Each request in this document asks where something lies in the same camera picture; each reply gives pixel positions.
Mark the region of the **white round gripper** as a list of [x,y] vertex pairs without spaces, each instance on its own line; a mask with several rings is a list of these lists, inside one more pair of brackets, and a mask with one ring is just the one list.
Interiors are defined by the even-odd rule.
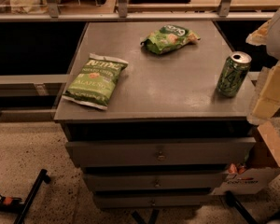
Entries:
[[[264,22],[249,34],[245,42],[252,46],[266,45],[267,53],[280,60],[280,8],[271,20]],[[252,115],[259,119],[269,119],[280,108],[280,61],[269,70]]]

